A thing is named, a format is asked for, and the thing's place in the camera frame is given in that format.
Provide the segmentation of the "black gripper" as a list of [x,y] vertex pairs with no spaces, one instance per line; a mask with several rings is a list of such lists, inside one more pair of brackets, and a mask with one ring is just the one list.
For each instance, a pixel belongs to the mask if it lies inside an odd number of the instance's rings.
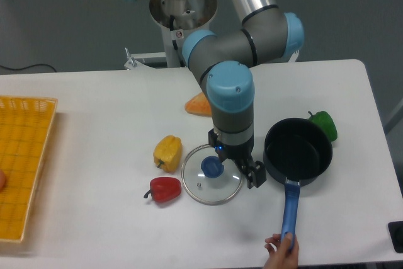
[[266,181],[266,169],[261,161],[254,161],[252,151],[254,135],[246,130],[236,134],[226,134],[211,129],[208,132],[208,145],[217,153],[220,162],[233,160],[246,177],[247,187],[259,188]]

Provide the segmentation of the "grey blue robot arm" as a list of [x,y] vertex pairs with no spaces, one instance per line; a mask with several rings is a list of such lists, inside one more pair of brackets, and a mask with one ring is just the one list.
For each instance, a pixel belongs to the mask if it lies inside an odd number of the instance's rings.
[[250,69],[298,52],[302,22],[276,0],[232,0],[241,29],[218,36],[208,28],[217,0],[150,0],[150,13],[167,31],[167,64],[187,67],[207,97],[213,129],[208,143],[219,159],[235,162],[249,187],[266,181],[264,165],[252,157],[254,83]]

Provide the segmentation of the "person's hand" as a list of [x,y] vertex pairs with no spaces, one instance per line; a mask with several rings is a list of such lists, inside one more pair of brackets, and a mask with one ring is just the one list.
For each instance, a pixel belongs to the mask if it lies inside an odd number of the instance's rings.
[[265,239],[264,247],[268,251],[269,258],[263,268],[298,268],[299,244],[296,235],[288,232],[281,239],[281,234],[273,234]]

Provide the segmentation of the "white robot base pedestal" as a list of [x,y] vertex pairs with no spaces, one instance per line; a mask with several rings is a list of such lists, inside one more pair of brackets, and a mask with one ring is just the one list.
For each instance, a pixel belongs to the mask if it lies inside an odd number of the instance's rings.
[[150,0],[150,15],[161,29],[164,52],[130,54],[127,69],[137,66],[185,67],[184,41],[197,30],[208,30],[217,13],[217,0]]

